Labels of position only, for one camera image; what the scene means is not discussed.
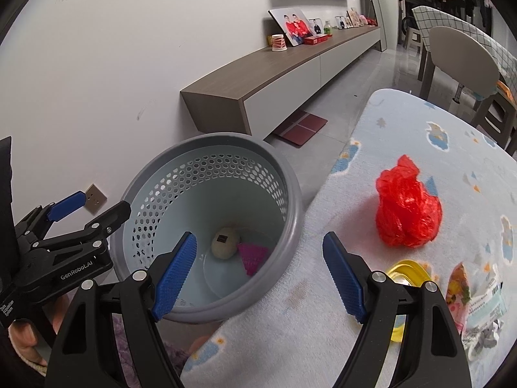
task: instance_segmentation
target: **purple fabric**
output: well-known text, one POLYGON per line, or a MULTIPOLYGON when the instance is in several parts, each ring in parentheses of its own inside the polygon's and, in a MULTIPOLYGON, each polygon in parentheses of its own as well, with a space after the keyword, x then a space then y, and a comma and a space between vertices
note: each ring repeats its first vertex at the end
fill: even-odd
MULTIPOLYGON (((117 342, 118 355, 121 358, 122 370, 126 377, 126 383, 129 388, 140 388, 140 382, 138 376, 133 367, 133 360, 131 359, 131 353, 129 352, 128 341, 126 338, 126 332, 124 330, 124 324, 122 321, 122 315, 113 314, 113 329, 115 330, 115 339, 117 342)), ((169 360, 174 367, 174 370, 180 375, 185 362, 189 358, 189 355, 184 350, 174 348, 170 343, 164 341, 164 347, 169 356, 169 360)))

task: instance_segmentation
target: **tv cabinet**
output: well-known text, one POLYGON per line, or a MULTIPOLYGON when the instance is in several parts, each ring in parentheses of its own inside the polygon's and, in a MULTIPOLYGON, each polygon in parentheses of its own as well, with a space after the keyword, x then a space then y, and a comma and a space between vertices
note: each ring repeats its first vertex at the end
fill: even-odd
POLYGON ((265 138, 336 74, 381 39, 377 26, 335 30, 328 41, 260 49, 181 91, 197 129, 265 138))

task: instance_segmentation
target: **white cabinet drawer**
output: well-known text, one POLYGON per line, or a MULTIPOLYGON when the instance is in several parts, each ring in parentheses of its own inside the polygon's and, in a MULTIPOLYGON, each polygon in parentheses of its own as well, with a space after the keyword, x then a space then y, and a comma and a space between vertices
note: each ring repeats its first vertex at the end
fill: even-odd
POLYGON ((321 85, 325 85, 331 78, 380 39, 381 30, 372 30, 321 54, 321 85))
POLYGON ((245 99, 251 135, 265 138, 320 86, 320 57, 315 57, 245 99))

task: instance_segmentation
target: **green bottle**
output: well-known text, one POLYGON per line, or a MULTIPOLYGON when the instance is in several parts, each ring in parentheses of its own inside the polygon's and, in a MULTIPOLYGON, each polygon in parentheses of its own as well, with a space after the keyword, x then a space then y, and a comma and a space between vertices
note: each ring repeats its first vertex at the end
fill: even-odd
POLYGON ((330 25, 330 20, 325 20, 323 32, 325 33, 325 35, 330 35, 332 33, 332 26, 330 25))

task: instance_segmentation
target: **metal screw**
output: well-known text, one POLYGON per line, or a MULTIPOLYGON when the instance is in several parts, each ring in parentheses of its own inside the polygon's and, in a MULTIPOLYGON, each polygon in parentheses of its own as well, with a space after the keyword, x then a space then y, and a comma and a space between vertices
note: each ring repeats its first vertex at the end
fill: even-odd
POLYGON ((438 286, 436 285, 436 283, 434 283, 432 281, 427 281, 426 289, 429 290, 430 292, 436 292, 438 290, 438 286))
POLYGON ((383 283, 386 281, 386 274, 381 273, 380 271, 376 271, 372 274, 372 279, 378 283, 383 283))
POLYGON ((85 280, 85 281, 84 281, 84 282, 82 282, 82 284, 81 284, 81 289, 89 290, 89 289, 91 289, 93 286, 94 286, 94 282, 93 282, 93 280, 85 280))
POLYGON ((143 270, 138 270, 133 273, 133 280, 142 281, 147 277, 147 273, 143 270))

